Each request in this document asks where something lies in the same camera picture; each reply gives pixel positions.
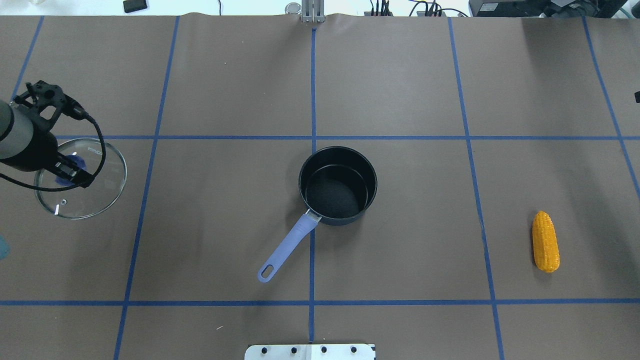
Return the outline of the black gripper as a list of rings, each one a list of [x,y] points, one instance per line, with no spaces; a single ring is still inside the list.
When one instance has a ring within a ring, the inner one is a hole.
[[[59,152],[57,145],[32,146],[30,160],[35,166],[39,166],[39,170],[48,171],[70,183],[69,186],[61,187],[62,190],[87,188],[96,178],[96,174],[87,172],[71,158]]]

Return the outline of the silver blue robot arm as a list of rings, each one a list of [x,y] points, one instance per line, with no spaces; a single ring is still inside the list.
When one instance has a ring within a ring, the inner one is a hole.
[[[98,135],[101,159],[94,173],[77,165],[70,157],[58,151],[57,138],[51,133],[53,119],[29,114],[26,105],[1,102],[1,163],[23,173],[48,171],[69,185],[42,187],[28,184],[2,173],[0,177],[14,185],[32,191],[56,193],[89,187],[102,172],[106,162],[106,143],[101,128],[86,111],[80,111],[80,119],[87,120]]]

